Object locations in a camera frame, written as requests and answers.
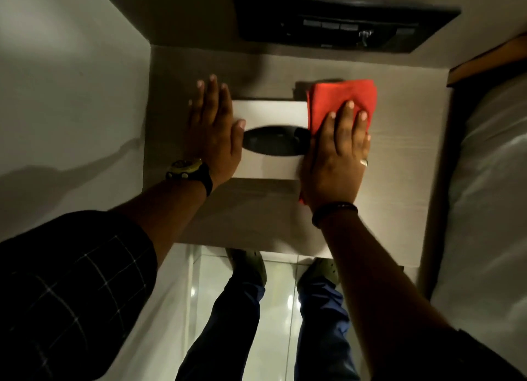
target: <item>folded red cloth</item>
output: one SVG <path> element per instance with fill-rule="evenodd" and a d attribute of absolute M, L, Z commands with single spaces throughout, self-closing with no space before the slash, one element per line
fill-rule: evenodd
<path fill-rule="evenodd" d="M 316 83 L 307 93 L 309 130 L 314 136 L 329 112 L 338 112 L 346 101 L 353 101 L 353 117 L 359 111 L 368 113 L 368 126 L 377 104 L 377 88 L 373 80 L 349 80 L 339 83 Z"/>

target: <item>green shoe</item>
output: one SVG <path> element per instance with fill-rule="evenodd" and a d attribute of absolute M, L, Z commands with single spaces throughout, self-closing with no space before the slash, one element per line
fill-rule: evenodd
<path fill-rule="evenodd" d="M 232 272 L 240 272 L 248 280 L 254 281 L 265 287 L 267 272 L 264 259 L 260 251 L 244 251 L 243 249 L 225 248 L 227 257 L 232 266 Z"/>
<path fill-rule="evenodd" d="M 339 285 L 337 267 L 333 259 L 316 258 L 315 261 L 308 267 L 306 272 L 300 277 L 297 288 L 302 288 L 309 284 L 312 280 L 319 277 L 325 277 L 331 281 L 335 286 Z"/>

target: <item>pant leg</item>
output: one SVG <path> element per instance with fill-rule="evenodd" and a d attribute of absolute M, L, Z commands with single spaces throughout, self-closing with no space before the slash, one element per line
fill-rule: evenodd
<path fill-rule="evenodd" d="M 359 380 L 346 339 L 350 321 L 344 298 L 325 277 L 303 285 L 298 298 L 302 326 L 298 338 L 295 381 Z"/>
<path fill-rule="evenodd" d="M 207 325 L 187 352 L 176 381 L 241 380 L 260 321 L 265 288 L 233 275 L 212 307 Z"/>

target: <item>bracelet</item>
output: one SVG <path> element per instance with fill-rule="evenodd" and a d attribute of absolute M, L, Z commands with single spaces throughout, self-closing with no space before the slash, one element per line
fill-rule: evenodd
<path fill-rule="evenodd" d="M 320 228 L 320 220 L 340 209 L 350 209 L 355 213 L 359 212 L 357 206 L 353 205 L 351 202 L 330 202 L 329 204 L 322 205 L 320 208 L 315 210 L 315 212 L 313 213 L 313 218 L 311 219 L 311 223 L 313 223 L 316 228 Z"/>

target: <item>person's left arm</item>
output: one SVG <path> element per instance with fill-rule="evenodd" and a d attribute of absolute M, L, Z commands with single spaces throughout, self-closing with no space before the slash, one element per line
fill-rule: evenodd
<path fill-rule="evenodd" d="M 207 164 L 213 190 L 240 162 L 244 126 L 234 122 L 226 86 L 215 77 L 198 83 L 186 154 Z M 69 213 L 1 243 L 4 371 L 17 379 L 101 377 L 206 196 L 201 181 L 166 180 L 108 212 Z"/>

